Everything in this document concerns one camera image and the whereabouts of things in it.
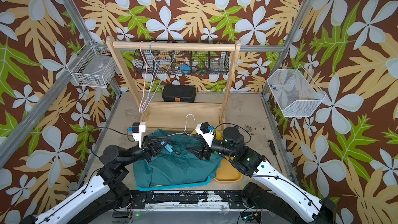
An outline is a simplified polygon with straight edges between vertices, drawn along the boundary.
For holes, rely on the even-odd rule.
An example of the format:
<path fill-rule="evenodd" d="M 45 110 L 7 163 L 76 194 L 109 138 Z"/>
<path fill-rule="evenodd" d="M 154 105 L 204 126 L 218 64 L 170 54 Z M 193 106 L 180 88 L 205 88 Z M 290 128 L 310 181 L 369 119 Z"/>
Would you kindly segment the blue clothespin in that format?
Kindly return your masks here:
<path fill-rule="evenodd" d="M 166 141 L 162 141 L 161 142 L 161 151 L 168 151 L 169 153 L 173 152 L 173 146 L 170 145 L 168 142 Z"/>

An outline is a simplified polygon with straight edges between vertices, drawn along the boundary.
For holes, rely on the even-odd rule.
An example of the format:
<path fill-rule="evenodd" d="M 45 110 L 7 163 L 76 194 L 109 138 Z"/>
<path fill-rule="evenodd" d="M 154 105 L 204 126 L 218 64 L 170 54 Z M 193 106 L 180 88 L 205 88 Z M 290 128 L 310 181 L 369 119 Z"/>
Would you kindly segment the white wire hanger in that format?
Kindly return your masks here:
<path fill-rule="evenodd" d="M 181 114 L 171 114 L 168 120 L 169 127 L 167 130 L 170 132 L 167 136 L 187 135 L 191 136 L 191 132 L 195 130 L 197 121 L 195 115 L 187 114 L 183 117 Z"/>

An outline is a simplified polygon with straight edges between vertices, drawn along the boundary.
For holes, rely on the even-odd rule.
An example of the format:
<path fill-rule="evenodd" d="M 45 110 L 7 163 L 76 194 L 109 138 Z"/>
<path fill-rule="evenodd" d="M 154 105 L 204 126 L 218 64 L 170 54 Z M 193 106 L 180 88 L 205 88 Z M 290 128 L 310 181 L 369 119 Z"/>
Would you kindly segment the green shorts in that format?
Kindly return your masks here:
<path fill-rule="evenodd" d="M 150 136 L 164 137 L 170 132 L 157 129 Z M 133 164 L 136 185 L 149 188 L 153 186 L 169 186 L 202 182 L 208 176 L 216 177 L 222 161 L 220 155 L 212 155 L 210 160 L 200 160 L 186 147 L 196 146 L 195 139 L 187 135 L 170 136 L 173 152 L 162 151 L 150 163 L 146 160 Z"/>

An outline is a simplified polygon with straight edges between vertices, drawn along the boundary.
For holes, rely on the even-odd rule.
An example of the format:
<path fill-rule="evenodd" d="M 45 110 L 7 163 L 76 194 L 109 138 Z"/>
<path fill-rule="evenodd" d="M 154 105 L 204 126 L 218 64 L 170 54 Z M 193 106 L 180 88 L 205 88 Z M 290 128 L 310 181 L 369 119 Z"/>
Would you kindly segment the yellow shorts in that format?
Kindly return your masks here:
<path fill-rule="evenodd" d="M 194 134 L 197 134 L 197 132 L 196 132 L 196 131 L 193 131 L 193 132 L 191 133 L 191 135 L 194 135 Z M 214 135 L 215 135 L 215 139 L 217 139 L 217 140 L 222 140 L 222 139 L 223 139 L 222 133 L 219 132 L 218 130 L 215 130 L 215 131 L 214 131 Z"/>

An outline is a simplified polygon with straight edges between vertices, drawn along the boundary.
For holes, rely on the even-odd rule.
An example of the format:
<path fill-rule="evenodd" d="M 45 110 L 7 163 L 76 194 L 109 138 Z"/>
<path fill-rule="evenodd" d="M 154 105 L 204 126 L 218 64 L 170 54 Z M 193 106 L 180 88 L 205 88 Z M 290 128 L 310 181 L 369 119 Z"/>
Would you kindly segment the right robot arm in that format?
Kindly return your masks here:
<path fill-rule="evenodd" d="M 193 138 L 201 146 L 188 147 L 187 151 L 200 160 L 210 160 L 212 155 L 227 158 L 233 168 L 263 184 L 267 190 L 248 183 L 241 192 L 247 208 L 266 209 L 291 224 L 333 224 L 336 222 L 336 205 L 330 199 L 319 199 L 306 192 L 278 172 L 268 159 L 248 147 L 238 126 L 228 127 L 217 139 L 216 130 L 209 123 L 198 124 Z"/>

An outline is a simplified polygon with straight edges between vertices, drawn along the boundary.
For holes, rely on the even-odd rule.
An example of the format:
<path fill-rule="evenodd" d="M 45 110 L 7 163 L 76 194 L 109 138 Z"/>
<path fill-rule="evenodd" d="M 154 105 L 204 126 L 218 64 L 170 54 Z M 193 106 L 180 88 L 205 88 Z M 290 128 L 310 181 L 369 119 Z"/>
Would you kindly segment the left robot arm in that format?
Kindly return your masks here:
<path fill-rule="evenodd" d="M 132 192 L 123 183 L 129 171 L 126 166 L 138 161 L 151 162 L 170 142 L 169 137 L 145 136 L 142 147 L 129 149 L 110 145 L 100 156 L 103 167 L 88 182 L 50 210 L 28 215 L 22 224 L 89 223 L 104 212 L 131 204 Z"/>

